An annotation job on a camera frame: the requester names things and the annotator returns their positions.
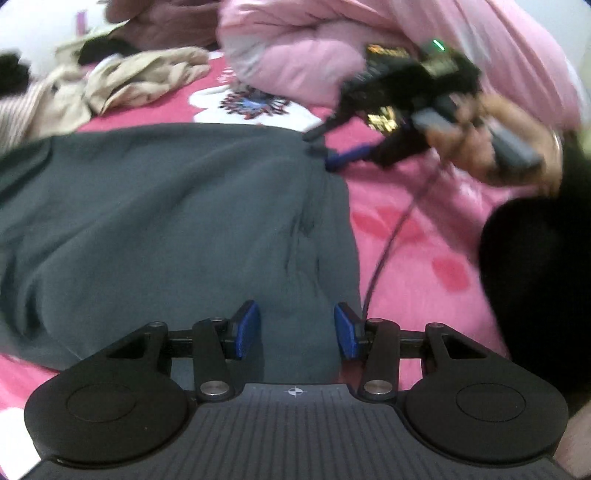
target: gray cloth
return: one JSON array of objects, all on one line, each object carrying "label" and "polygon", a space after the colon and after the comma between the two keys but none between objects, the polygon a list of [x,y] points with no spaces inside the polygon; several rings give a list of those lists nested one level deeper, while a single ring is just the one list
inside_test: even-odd
[{"label": "gray cloth", "polygon": [[300,134],[175,124],[0,159],[0,351],[63,369],[148,322],[261,306],[265,381],[333,380],[359,310],[343,180]]}]

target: wall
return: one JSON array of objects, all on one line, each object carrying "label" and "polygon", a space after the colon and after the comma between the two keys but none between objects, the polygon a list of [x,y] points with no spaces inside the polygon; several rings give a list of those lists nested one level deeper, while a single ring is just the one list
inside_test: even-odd
[{"label": "wall", "polygon": [[587,52],[583,57],[583,62],[579,70],[585,85],[591,90],[591,40],[587,44]]},{"label": "wall", "polygon": [[582,66],[591,45],[591,7],[583,0],[516,0],[546,28],[564,49],[573,65]]},{"label": "wall", "polygon": [[76,12],[88,9],[94,26],[105,23],[104,7],[97,0],[8,0],[0,8],[0,51],[17,49],[34,74],[47,74],[56,47],[76,36]]}]

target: brown fabric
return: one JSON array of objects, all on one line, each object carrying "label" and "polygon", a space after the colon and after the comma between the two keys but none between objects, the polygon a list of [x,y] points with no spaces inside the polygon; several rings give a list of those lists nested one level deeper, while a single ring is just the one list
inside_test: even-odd
[{"label": "brown fabric", "polygon": [[111,0],[107,20],[129,20],[111,37],[140,50],[207,47],[216,41],[219,1]]},{"label": "brown fabric", "polygon": [[185,47],[112,60],[89,76],[85,99],[98,115],[118,106],[145,105],[207,75],[208,56],[202,48]]}]

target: bed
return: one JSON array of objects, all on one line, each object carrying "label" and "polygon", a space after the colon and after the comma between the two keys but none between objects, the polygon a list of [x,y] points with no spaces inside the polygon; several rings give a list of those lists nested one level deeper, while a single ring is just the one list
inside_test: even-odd
[{"label": "bed", "polygon": [[[281,99],[273,100],[270,114],[249,118],[251,115],[232,112],[227,101],[220,103],[231,93],[233,71],[226,66],[221,53],[213,53],[210,60],[212,71],[207,77],[148,106],[97,118],[82,131],[191,121],[272,125],[304,131],[328,114],[326,109],[305,108]],[[233,102],[245,106],[240,98]],[[360,121],[354,121],[329,134],[327,146],[345,150],[375,135]],[[421,161],[409,159],[387,172],[365,163],[352,165],[343,172],[359,250],[362,298],[394,223],[437,162],[435,156],[428,155]],[[394,320],[409,330],[420,330],[429,322],[447,323],[505,355],[480,289],[476,247],[484,221],[509,195],[507,190],[485,187],[458,172],[446,173],[402,229],[377,285],[369,315]],[[22,412],[31,392],[54,374],[0,355],[0,470],[8,480],[17,480],[38,461]],[[345,370],[341,377],[350,378],[352,374]],[[401,389],[410,388],[420,377],[420,363],[404,361]]]}]

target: round black pad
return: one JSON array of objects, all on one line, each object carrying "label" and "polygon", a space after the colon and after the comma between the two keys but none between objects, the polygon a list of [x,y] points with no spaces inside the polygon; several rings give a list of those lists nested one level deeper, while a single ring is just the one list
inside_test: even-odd
[{"label": "round black pad", "polygon": [[504,359],[451,360],[408,392],[405,412],[435,449],[487,465],[552,452],[568,421],[554,387]]},{"label": "round black pad", "polygon": [[124,385],[103,383],[87,385],[68,399],[68,411],[84,421],[114,421],[135,407],[134,393]]},{"label": "round black pad", "polygon": [[35,390],[25,407],[27,429],[42,457],[94,467],[150,453],[186,417],[184,391],[134,361],[74,367]]},{"label": "round black pad", "polygon": [[457,393],[457,406],[473,419],[509,421],[525,410],[525,399],[511,387],[498,383],[478,383]]}]

